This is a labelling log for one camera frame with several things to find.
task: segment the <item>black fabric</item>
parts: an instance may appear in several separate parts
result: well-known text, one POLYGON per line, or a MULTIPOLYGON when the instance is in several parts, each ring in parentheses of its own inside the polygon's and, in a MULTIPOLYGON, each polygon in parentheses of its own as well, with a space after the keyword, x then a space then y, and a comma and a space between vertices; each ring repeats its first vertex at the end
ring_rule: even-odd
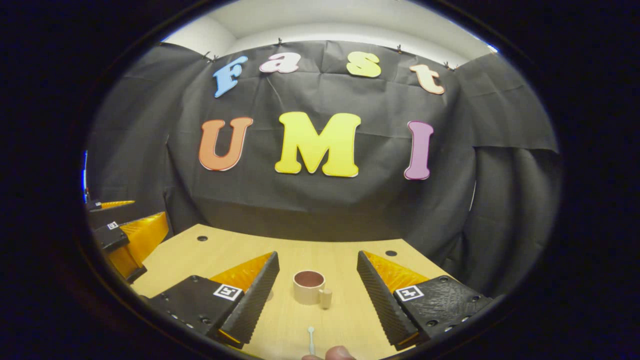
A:
MULTIPOLYGON (((489 54, 455 72, 393 49, 352 42, 269 45, 208 62, 163 44, 114 87, 88 142, 88 183, 103 201, 135 200, 145 216, 167 211, 173 234, 197 223, 241 233, 316 241, 404 238, 470 287, 496 296, 523 276, 543 248, 559 196, 559 156, 543 106, 522 77, 489 54), (380 59, 378 78, 346 70, 352 51, 380 59), (302 55, 289 74, 264 74, 275 53, 302 55), (239 56, 238 84, 214 98, 213 73, 239 56), (409 67, 439 73, 446 91, 422 89, 409 67), (279 174, 281 114, 307 113, 320 132, 336 113, 362 119, 354 178, 279 174), (207 120, 251 117, 243 153, 228 171, 198 160, 207 120), (434 129, 431 176, 409 181, 407 122, 434 129)), ((300 155, 298 161, 303 163, 300 155)))

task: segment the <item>finger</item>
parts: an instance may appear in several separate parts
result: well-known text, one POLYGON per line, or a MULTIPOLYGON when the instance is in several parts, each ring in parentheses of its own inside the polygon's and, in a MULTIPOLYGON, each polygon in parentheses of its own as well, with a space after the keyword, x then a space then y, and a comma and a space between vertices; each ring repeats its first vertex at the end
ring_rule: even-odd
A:
POLYGON ((339 347, 332 347, 327 350, 324 358, 326 360, 356 360, 355 357, 349 354, 347 348, 342 345, 339 347))

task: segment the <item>white wall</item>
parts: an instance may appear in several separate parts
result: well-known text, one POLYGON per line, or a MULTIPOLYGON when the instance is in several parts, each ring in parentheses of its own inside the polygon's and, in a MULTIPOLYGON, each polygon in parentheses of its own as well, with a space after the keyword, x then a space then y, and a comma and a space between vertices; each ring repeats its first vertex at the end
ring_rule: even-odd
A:
POLYGON ((207 57, 213 58, 214 55, 227 54, 236 37, 218 21, 203 16, 174 32, 164 42, 184 46, 200 54, 210 51, 207 57))
MULTIPOLYGON (((345 28, 347 37, 368 35, 370 39, 368 42, 374 44, 381 42, 380 45, 387 45, 387 42, 391 41, 395 48, 397 45, 395 39, 400 38, 397 34, 404 34, 410 37, 402 38, 408 44, 416 46, 429 44, 427 53, 432 52, 430 44, 449 49, 469 60, 489 53, 484 42, 459 25, 411 0, 239 0, 213 10, 209 16, 225 26, 238 39, 273 29, 307 24, 353 24, 382 30, 380 33, 375 31, 359 33, 345 28), (395 31, 392 39, 387 39, 386 34, 383 34, 384 30, 395 31), (413 39, 425 42, 414 42, 413 39)), ((313 35, 304 31, 303 28, 300 29, 303 33, 299 35, 298 40, 305 40, 308 38, 306 35, 313 35)), ((337 32, 323 28, 318 30, 331 31, 331 35, 337 32)), ((294 35, 294 33, 281 34, 280 37, 285 39, 285 36, 293 37, 294 35)))
POLYGON ((359 24, 306 24, 261 31, 238 39, 227 49, 225 54, 232 54, 258 46, 277 44, 278 38, 281 38, 283 42, 304 40, 365 42, 391 47, 392 49, 401 44, 402 50, 407 53, 423 56, 438 63, 448 61, 452 67, 462 65, 471 60, 440 45, 407 33, 359 24))

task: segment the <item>pink letter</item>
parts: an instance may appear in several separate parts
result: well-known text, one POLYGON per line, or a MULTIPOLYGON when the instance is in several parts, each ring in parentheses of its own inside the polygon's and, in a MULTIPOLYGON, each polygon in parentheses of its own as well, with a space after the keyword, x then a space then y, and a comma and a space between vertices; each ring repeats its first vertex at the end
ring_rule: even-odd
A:
POLYGON ((425 180, 429 177, 427 158, 429 157, 429 137, 433 134, 433 128, 419 121, 409 121, 407 126, 411 130, 413 140, 411 161, 404 171, 404 177, 408 180, 425 180))
POLYGON ((300 54, 296 53, 280 53, 269 56, 269 61, 260 65, 262 72, 294 72, 298 69, 298 61, 300 54))

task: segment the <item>white ceiling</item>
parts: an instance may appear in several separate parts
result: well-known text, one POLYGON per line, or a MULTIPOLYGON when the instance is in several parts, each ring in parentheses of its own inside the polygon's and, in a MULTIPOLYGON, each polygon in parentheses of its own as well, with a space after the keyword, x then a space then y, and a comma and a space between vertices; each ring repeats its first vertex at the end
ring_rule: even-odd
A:
POLYGON ((458 25, 407 0, 240 0, 208 16, 238 39, 286 26, 334 22, 407 33, 469 59, 490 52, 458 25))

